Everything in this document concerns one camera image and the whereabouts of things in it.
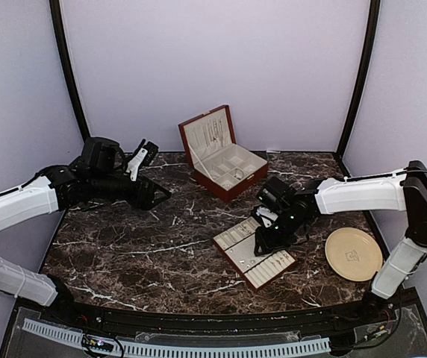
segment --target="white wall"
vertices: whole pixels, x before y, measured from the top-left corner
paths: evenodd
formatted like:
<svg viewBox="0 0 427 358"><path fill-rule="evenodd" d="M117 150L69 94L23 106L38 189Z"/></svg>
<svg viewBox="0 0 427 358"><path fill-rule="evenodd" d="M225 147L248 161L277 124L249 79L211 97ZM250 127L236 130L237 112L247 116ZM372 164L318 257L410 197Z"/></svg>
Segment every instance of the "white wall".
<svg viewBox="0 0 427 358"><path fill-rule="evenodd" d="M427 166L427 1L383 1L370 72L346 165L354 175ZM405 214L375 215L392 248ZM427 313L427 261L411 278Z"/></svg>
<svg viewBox="0 0 427 358"><path fill-rule="evenodd" d="M0 191L81 150L57 54L49 2L0 0ZM0 256L40 267L60 215L0 233ZM14 299L0 293L0 347Z"/></svg>
<svg viewBox="0 0 427 358"><path fill-rule="evenodd" d="M93 135L183 151L177 124L230 104L249 149L334 151L369 1L62 1Z"/></svg>

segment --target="red jewelry box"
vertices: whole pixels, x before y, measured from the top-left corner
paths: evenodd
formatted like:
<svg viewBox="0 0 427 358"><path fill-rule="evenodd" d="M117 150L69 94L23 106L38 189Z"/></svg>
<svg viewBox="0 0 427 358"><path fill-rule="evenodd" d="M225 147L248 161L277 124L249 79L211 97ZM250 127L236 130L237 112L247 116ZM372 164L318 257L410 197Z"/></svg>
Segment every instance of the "red jewelry box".
<svg viewBox="0 0 427 358"><path fill-rule="evenodd" d="M178 127L197 182L223 201L267 176L268 162L237 144L228 105Z"/></svg>

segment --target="round plate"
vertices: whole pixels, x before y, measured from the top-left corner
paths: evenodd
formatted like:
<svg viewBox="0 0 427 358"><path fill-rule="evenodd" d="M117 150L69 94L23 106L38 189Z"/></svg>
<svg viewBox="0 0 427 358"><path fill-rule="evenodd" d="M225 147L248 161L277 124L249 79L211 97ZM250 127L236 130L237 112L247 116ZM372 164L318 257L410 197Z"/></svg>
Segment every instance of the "round plate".
<svg viewBox="0 0 427 358"><path fill-rule="evenodd" d="M325 253L331 268L351 281L371 280L383 265L383 255L374 238L352 227L331 233Z"/></svg>

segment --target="dark marble surface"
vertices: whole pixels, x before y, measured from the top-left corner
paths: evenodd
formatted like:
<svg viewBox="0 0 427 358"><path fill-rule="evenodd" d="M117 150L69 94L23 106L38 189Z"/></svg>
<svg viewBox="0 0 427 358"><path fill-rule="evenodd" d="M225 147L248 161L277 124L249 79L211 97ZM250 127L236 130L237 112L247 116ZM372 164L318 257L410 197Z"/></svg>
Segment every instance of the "dark marble surface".
<svg viewBox="0 0 427 358"><path fill-rule="evenodd" d="M296 188L341 176L331 154L268 154L268 161L269 176ZM254 293L212 239L248 217L265 180L225 204L195 182L184 154L159 154L142 174L172 197L150 212L96 202L70 210L63 220L43 273L60 277L76 301L157 313L268 313L355 301L367 287L336 275L324 251L338 228L371 234L362 213L316 219L310 241L288 250L297 265Z"/></svg>

